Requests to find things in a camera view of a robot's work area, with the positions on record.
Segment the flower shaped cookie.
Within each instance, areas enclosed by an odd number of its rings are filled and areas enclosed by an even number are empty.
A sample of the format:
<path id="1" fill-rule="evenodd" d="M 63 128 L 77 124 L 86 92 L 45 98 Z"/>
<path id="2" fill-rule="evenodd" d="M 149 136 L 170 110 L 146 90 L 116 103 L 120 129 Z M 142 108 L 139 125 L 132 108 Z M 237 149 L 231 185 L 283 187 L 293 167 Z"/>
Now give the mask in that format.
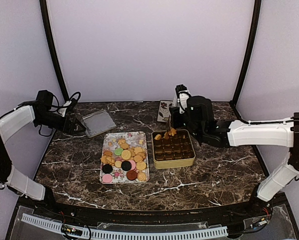
<path id="1" fill-rule="evenodd" d="M 169 129 L 169 131 L 168 131 L 168 135 L 171 136 L 171 137 L 173 137 L 173 136 L 175 136 L 176 134 L 177 134 L 177 130 L 176 130 L 175 128 L 171 127 L 171 128 Z"/>
<path id="2" fill-rule="evenodd" d="M 170 138 L 169 133 L 165 132 L 163 138 L 166 139 L 166 140 L 168 140 Z"/>

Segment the floral cookie tray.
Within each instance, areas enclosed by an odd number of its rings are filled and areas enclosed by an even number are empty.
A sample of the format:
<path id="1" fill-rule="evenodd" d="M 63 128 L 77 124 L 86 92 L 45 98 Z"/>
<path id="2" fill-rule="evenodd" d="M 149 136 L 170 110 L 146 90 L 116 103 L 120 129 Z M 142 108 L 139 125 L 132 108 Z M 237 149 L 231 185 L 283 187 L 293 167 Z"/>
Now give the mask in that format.
<path id="1" fill-rule="evenodd" d="M 150 180 L 146 134 L 108 133 L 104 137 L 99 180 L 102 184 L 138 184 Z"/>

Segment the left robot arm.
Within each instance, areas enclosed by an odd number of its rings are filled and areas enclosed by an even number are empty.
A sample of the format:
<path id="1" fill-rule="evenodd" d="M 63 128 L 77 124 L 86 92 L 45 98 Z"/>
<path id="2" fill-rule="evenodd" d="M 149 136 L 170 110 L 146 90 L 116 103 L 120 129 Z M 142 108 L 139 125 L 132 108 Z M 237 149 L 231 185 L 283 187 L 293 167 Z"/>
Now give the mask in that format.
<path id="1" fill-rule="evenodd" d="M 41 202 L 40 209 L 49 218 L 60 214 L 53 191 L 33 179 L 38 156 L 43 152 L 35 143 L 35 128 L 47 127 L 68 135 L 83 133 L 86 128 L 72 114 L 81 97 L 75 92 L 63 105 L 54 104 L 55 95 L 40 90 L 32 101 L 20 103 L 0 117 L 0 190 L 8 188 L 21 197 Z"/>

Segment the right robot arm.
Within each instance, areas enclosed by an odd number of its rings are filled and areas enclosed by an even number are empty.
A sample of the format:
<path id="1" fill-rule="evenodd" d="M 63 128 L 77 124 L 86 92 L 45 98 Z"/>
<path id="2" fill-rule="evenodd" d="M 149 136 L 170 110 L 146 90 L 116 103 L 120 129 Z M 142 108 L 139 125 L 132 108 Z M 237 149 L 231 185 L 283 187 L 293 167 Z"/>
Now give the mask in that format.
<path id="1" fill-rule="evenodd" d="M 215 120 L 210 99 L 182 91 L 174 97 L 170 111 L 173 128 L 185 127 L 199 144 L 217 148 L 270 145 L 289 148 L 282 163 L 256 188 L 255 198 L 244 212 L 255 217 L 264 202 L 299 176 L 299 112 L 293 117 L 270 121 Z"/>

